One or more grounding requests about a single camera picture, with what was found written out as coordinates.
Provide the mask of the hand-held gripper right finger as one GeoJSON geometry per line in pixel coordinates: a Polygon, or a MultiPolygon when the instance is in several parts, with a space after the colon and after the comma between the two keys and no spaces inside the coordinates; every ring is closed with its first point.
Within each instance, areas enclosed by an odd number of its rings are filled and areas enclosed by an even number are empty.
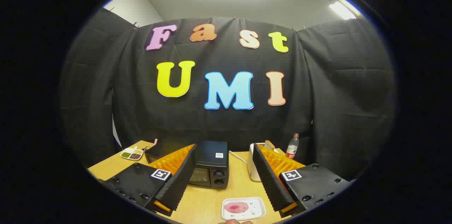
{"type": "Polygon", "coordinates": [[[350,184],[323,165],[304,165],[263,145],[253,146],[253,163],[273,210],[282,218],[323,205],[350,184]]]}

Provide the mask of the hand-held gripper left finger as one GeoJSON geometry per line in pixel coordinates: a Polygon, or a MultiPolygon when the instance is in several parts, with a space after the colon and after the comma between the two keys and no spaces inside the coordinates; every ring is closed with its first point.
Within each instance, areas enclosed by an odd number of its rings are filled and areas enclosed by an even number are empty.
{"type": "Polygon", "coordinates": [[[142,208],[171,216],[196,167],[197,144],[183,147],[145,165],[133,163],[103,185],[142,208]]]}

